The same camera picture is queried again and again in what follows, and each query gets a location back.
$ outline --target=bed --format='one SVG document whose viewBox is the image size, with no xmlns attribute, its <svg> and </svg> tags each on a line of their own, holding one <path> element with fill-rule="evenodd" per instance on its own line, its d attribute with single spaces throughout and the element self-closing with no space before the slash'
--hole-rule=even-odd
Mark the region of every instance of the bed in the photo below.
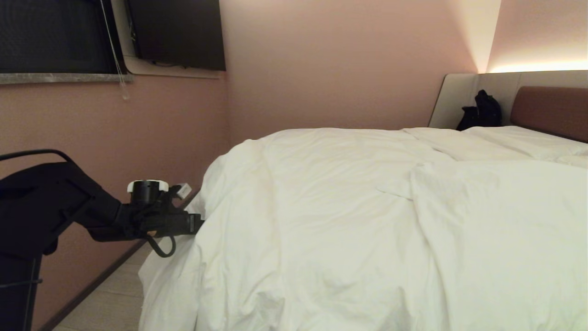
<svg viewBox="0 0 588 331">
<path fill-rule="evenodd" d="M 140 330 L 586 330 L 588 90 L 511 119 L 237 145 L 142 266 Z"/>
</svg>

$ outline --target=black robotic arm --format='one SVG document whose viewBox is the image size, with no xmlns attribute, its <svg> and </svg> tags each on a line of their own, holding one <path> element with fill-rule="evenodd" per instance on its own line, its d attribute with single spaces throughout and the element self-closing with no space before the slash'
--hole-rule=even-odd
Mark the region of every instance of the black robotic arm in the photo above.
<svg viewBox="0 0 588 331">
<path fill-rule="evenodd" d="M 147 239 L 161 257 L 175 251 L 174 236 L 196 234 L 199 214 L 184 210 L 191 200 L 181 186 L 161 181 L 135 181 L 128 187 L 131 203 L 122 204 L 88 177 L 67 155 L 35 150 L 0 156 L 0 161 L 53 153 L 65 162 L 45 163 L 0 180 L 0 326 L 2 330 L 30 330 L 42 255 L 57 249 L 58 237 L 73 222 L 96 241 Z M 170 237 L 164 253 L 154 237 Z"/>
</svg>

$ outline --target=black backpack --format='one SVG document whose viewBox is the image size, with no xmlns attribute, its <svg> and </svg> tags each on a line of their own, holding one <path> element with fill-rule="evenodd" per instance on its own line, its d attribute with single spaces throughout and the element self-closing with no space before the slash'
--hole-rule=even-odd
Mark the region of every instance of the black backpack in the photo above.
<svg viewBox="0 0 588 331">
<path fill-rule="evenodd" d="M 500 104 L 486 91 L 480 90 L 476 96 L 477 107 L 463 107 L 463 118 L 457 126 L 458 131 L 471 127 L 502 126 L 502 109 Z"/>
</svg>

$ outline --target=tiled floor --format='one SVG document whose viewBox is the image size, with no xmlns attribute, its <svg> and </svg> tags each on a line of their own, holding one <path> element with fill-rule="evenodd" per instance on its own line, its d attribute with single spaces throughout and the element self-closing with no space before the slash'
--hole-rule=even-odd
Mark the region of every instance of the tiled floor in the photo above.
<svg viewBox="0 0 588 331">
<path fill-rule="evenodd" d="M 141 247 L 54 331 L 136 331 L 143 303 L 137 272 L 151 250 L 149 244 Z"/>
</svg>

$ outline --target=white cap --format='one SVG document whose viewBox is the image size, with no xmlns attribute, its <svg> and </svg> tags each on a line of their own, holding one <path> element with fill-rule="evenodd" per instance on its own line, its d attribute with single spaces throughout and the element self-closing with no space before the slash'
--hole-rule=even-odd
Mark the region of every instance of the white cap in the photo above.
<svg viewBox="0 0 588 331">
<path fill-rule="evenodd" d="M 134 186 L 135 182 L 137 182 L 137 181 L 145 181 L 145 180 L 131 181 L 129 183 L 129 185 L 126 187 L 126 191 L 129 192 L 129 193 L 133 193 L 133 186 Z M 159 190 L 160 191 L 164 191 L 164 192 L 169 191 L 169 184 L 166 183 L 166 182 L 164 182 L 164 181 L 162 181 L 162 180 L 148 179 L 146 181 L 156 181 L 157 183 L 159 183 Z"/>
</svg>

